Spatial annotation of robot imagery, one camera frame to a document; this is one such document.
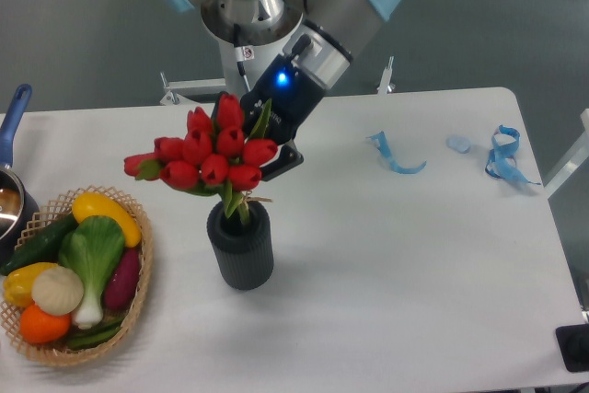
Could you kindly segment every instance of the yellow bell pepper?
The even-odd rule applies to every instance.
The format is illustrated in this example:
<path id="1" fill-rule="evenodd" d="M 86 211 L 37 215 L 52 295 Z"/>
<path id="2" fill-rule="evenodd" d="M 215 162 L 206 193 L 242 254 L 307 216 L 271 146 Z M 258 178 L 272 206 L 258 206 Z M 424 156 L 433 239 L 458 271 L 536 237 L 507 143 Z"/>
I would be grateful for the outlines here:
<path id="1" fill-rule="evenodd" d="M 141 229 L 133 217 L 120 204 L 101 193 L 84 192 L 78 195 L 72 203 L 72 214 L 78 224 L 90 216 L 112 218 L 121 227 L 127 248 L 134 248 L 141 241 Z"/>
<path id="2" fill-rule="evenodd" d="M 4 279 L 4 299 L 7 303 L 17 307 L 27 307 L 33 304 L 30 292 L 35 279 L 47 269 L 57 267 L 54 262 L 37 262 L 29 266 L 16 269 Z"/>

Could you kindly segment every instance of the tulip bouquet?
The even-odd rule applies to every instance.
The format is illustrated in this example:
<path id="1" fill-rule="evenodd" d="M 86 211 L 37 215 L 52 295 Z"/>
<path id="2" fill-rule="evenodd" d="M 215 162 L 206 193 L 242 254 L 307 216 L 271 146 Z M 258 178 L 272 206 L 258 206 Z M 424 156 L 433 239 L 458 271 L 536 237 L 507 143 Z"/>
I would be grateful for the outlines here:
<path id="1" fill-rule="evenodd" d="M 260 183 L 260 167 L 278 152 L 277 144 L 264 138 L 270 112 L 268 100 L 246 136 L 239 100 L 234 95 L 222 94 L 212 117 L 201 107 L 189 110 L 187 134 L 183 139 L 156 138 L 153 152 L 124 159 L 124 171 L 135 179 L 161 179 L 176 191 L 219 195 L 225 217 L 228 219 L 237 211 L 241 225 L 246 227 L 248 195 Z"/>

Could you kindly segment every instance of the garlic bulb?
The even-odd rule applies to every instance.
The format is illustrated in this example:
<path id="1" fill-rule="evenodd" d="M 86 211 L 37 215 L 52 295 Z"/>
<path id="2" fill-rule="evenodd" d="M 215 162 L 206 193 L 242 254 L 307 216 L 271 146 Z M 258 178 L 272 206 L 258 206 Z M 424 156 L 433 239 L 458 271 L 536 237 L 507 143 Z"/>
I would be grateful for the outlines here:
<path id="1" fill-rule="evenodd" d="M 59 317 L 72 312 L 80 304 L 84 285 L 74 271 L 58 266 L 35 278 L 31 295 L 42 311 Z"/>

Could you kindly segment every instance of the wicker basket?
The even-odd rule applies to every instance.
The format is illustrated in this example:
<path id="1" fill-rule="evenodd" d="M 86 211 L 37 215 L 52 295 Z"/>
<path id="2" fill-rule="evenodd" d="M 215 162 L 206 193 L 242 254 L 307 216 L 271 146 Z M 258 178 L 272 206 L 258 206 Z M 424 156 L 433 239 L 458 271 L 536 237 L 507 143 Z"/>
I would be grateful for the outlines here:
<path id="1" fill-rule="evenodd" d="M 46 345 L 29 345 L 23 340 L 20 333 L 18 333 L 20 313 L 23 309 L 11 306 L 5 301 L 2 301 L 0 304 L 0 325 L 6 330 L 6 336 L 10 339 L 11 345 L 16 348 L 19 353 L 27 356 L 31 361 L 36 361 L 44 365 L 55 367 L 78 365 L 96 359 L 110 351 L 118 345 L 132 329 L 139 317 L 147 293 L 147 286 L 149 284 L 154 257 L 151 225 L 142 205 L 132 196 L 117 191 L 114 188 L 89 186 L 86 189 L 68 191 L 66 194 L 60 194 L 56 200 L 50 200 L 48 205 L 41 207 L 40 211 L 34 214 L 32 221 L 27 223 L 27 228 L 22 232 L 17 247 L 23 244 L 27 238 L 34 236 L 51 221 L 70 213 L 72 202 L 75 197 L 86 191 L 102 193 L 115 202 L 118 202 L 133 216 L 141 228 L 142 241 L 140 246 L 138 246 L 140 247 L 139 255 L 141 262 L 139 283 L 137 284 L 135 297 L 131 302 L 130 307 L 124 312 L 125 318 L 121 324 L 121 330 L 109 341 L 92 349 L 79 351 L 67 349 L 62 341 L 56 341 Z M 109 317 L 112 317 L 112 314 L 106 311 L 105 319 L 108 319 Z"/>

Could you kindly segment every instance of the gray vase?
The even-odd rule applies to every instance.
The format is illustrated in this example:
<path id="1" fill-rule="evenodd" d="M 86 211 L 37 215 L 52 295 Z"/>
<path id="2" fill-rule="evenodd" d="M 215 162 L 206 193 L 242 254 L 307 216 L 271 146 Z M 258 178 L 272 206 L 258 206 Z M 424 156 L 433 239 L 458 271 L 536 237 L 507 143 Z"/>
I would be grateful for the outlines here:
<path id="1" fill-rule="evenodd" d="M 244 229 L 237 211 L 227 219 L 218 203 L 206 223 L 207 234 L 225 282 L 238 290 L 251 290 L 268 281 L 274 268 L 270 217 L 259 202 L 249 204 L 250 225 Z"/>

